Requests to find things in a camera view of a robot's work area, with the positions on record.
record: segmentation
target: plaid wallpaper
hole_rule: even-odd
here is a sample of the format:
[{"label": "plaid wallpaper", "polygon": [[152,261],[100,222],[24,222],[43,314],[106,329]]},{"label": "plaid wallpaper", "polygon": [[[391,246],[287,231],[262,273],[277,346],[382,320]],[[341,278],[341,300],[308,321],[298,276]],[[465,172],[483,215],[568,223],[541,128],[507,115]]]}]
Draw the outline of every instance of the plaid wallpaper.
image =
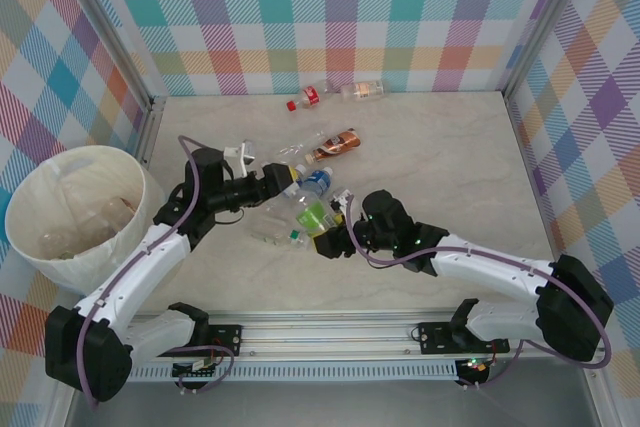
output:
[{"label": "plaid wallpaper", "polygon": [[77,0],[0,0],[0,427],[28,427],[53,385],[44,321],[71,301],[7,242],[12,192],[38,163],[80,145],[131,150],[142,108]]},{"label": "plaid wallpaper", "polygon": [[640,0],[570,0],[513,101],[555,243],[616,303],[613,370],[640,414]]},{"label": "plaid wallpaper", "polygon": [[150,90],[155,70],[171,95],[290,93],[322,78],[340,86],[381,77],[396,91],[494,90],[539,13],[537,0],[123,1],[143,46],[113,0],[103,3]]}]

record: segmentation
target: marble floor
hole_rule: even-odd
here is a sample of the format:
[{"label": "marble floor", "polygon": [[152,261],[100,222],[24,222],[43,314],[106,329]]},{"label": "marble floor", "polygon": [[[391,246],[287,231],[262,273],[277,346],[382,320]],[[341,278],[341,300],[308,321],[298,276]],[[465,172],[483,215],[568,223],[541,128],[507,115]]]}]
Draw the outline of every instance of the marble floor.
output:
[{"label": "marble floor", "polygon": [[[179,134],[218,149],[249,138],[264,157],[314,130],[353,127],[362,145],[326,163],[334,170],[334,186],[349,187],[360,200],[384,188],[416,221],[515,255],[551,258],[499,93],[392,94],[360,104],[335,98],[295,113],[287,111],[287,100],[170,98],[151,173],[167,192],[183,180],[186,158]],[[462,280],[400,266],[376,271],[357,256],[330,261],[312,250],[261,243],[247,233],[258,210],[248,209],[237,225],[215,227],[142,311],[164,311],[175,301],[209,311],[390,310],[455,308],[468,297],[499,298]]]}]

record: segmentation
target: gray floor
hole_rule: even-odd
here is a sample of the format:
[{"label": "gray floor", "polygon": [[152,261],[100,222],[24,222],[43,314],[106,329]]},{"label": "gray floor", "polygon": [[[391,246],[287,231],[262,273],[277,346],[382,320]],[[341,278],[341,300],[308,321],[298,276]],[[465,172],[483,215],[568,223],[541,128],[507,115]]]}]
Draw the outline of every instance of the gray floor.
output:
[{"label": "gray floor", "polygon": [[76,395],[67,427],[600,425],[578,369],[521,360],[508,376],[485,393],[432,381],[229,382],[202,396],[183,397],[169,384],[130,384],[97,414]]}]

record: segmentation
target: purple cable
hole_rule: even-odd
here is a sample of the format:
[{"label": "purple cable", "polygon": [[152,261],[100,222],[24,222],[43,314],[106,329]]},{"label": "purple cable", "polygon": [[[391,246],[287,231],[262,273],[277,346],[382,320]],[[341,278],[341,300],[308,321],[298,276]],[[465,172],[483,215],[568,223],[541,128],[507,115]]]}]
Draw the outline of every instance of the purple cable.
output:
[{"label": "purple cable", "polygon": [[[167,354],[172,354],[172,353],[177,353],[177,352],[195,352],[195,351],[198,351],[198,350],[215,350],[217,352],[224,352],[225,354],[227,354],[229,356],[229,359],[230,359],[229,367],[227,367],[227,369],[220,376],[220,378],[218,378],[216,380],[212,380],[211,382],[209,382],[204,387],[198,389],[197,392],[199,394],[201,394],[203,392],[206,392],[207,390],[213,389],[217,385],[220,385],[220,383],[229,376],[229,374],[231,373],[231,369],[233,369],[233,364],[235,363],[235,355],[233,355],[233,352],[231,351],[231,349],[228,349],[228,348],[223,347],[221,345],[196,345],[196,346],[193,346],[193,347],[177,347],[175,349],[171,349],[171,350],[167,351],[166,353]],[[181,389],[184,389],[185,387],[182,385],[182,377],[183,377],[182,375],[180,377],[178,377],[178,385],[180,386]]]},{"label": "purple cable", "polygon": [[365,250],[358,243],[358,239],[356,238],[356,234],[353,231],[353,224],[351,223],[351,204],[352,204],[352,202],[353,202],[353,196],[349,197],[349,199],[347,200],[347,231],[349,232],[349,238],[351,239],[351,242],[353,243],[353,245],[356,248],[356,250],[360,253],[360,255],[362,255],[369,262],[375,262],[378,265],[392,266],[392,265],[402,264],[403,262],[407,262],[408,260],[415,259],[416,257],[420,257],[421,255],[431,254],[431,253],[434,253],[434,252],[460,252],[460,253],[464,253],[464,254],[477,255],[478,257],[485,257],[487,259],[491,259],[491,260],[495,260],[495,261],[498,261],[498,262],[502,262],[504,264],[511,265],[512,267],[516,267],[516,268],[518,268],[520,270],[524,270],[526,272],[529,272],[529,273],[531,273],[533,275],[537,275],[538,277],[542,277],[547,282],[552,283],[553,285],[558,287],[560,290],[564,291],[569,297],[571,297],[571,299],[576,304],[578,304],[580,306],[580,308],[584,311],[584,313],[587,314],[587,317],[589,317],[589,320],[591,320],[591,322],[593,322],[593,325],[598,330],[598,333],[600,334],[600,337],[602,338],[602,342],[604,343],[604,357],[602,358],[601,361],[596,362],[595,364],[587,364],[587,363],[584,363],[584,362],[578,362],[576,360],[570,359],[570,358],[568,358],[568,357],[556,352],[555,350],[552,350],[552,349],[549,349],[549,348],[544,347],[542,345],[539,345],[536,342],[532,342],[530,340],[527,340],[526,342],[528,344],[532,345],[533,347],[535,347],[537,349],[540,349],[542,352],[544,352],[546,354],[554,355],[554,356],[564,360],[565,362],[568,362],[568,363],[573,364],[573,365],[577,365],[579,367],[582,367],[583,369],[590,369],[590,370],[602,369],[603,367],[606,367],[607,364],[609,364],[609,362],[611,361],[611,341],[609,340],[609,336],[607,335],[606,331],[604,330],[604,326],[600,322],[600,319],[598,319],[598,317],[596,316],[595,312],[587,305],[587,303],[584,300],[582,300],[580,298],[580,296],[578,294],[576,294],[573,290],[571,290],[563,282],[559,281],[555,277],[552,277],[552,276],[550,276],[549,274],[547,274],[545,272],[539,271],[538,269],[531,268],[527,264],[524,264],[522,262],[518,262],[518,261],[512,260],[512,259],[508,259],[506,257],[503,257],[501,255],[497,255],[497,254],[493,254],[491,252],[485,252],[483,250],[476,250],[476,249],[467,249],[465,247],[432,247],[430,249],[419,250],[418,252],[414,252],[413,254],[406,255],[404,257],[400,257],[399,259],[394,259],[394,260],[376,259],[375,257],[371,257],[369,254],[367,254],[365,252]]},{"label": "purple cable", "polygon": [[140,259],[142,259],[145,255],[149,255],[153,249],[155,249],[158,245],[162,244],[165,240],[169,238],[174,232],[180,228],[180,226],[184,223],[185,220],[191,215],[193,209],[196,207],[196,203],[198,201],[198,196],[200,195],[200,176],[198,174],[198,168],[196,166],[196,161],[191,154],[191,151],[187,147],[187,142],[196,145],[198,147],[206,148],[207,146],[201,144],[198,141],[190,139],[189,137],[185,137],[184,135],[178,136],[178,142],[180,146],[184,149],[187,154],[187,159],[189,160],[189,165],[191,166],[191,171],[193,172],[193,181],[194,181],[194,189],[193,189],[193,197],[191,198],[191,203],[187,210],[185,210],[182,217],[178,219],[178,221],[171,227],[167,232],[165,232],[162,236],[158,238],[155,242],[153,242],[148,249],[141,250],[138,252],[135,257],[133,257],[127,265],[125,265],[122,270],[118,272],[118,274],[113,278],[113,280],[107,285],[104,289],[98,300],[93,304],[93,307],[89,311],[89,315],[84,319],[82,323],[82,328],[80,329],[80,334],[78,335],[78,343],[76,344],[76,365],[78,369],[78,377],[80,379],[80,385],[82,386],[82,393],[84,394],[87,402],[89,403],[89,407],[92,410],[95,410],[98,407],[98,401],[93,397],[91,393],[91,387],[89,386],[89,380],[87,379],[87,371],[84,365],[84,341],[87,337],[87,331],[89,330],[89,326],[91,325],[91,320],[95,317],[96,313],[100,306],[98,305],[101,301],[104,301],[107,297],[109,297],[109,293],[113,290],[113,288],[118,284],[118,282],[127,275],[127,272],[131,270]]}]

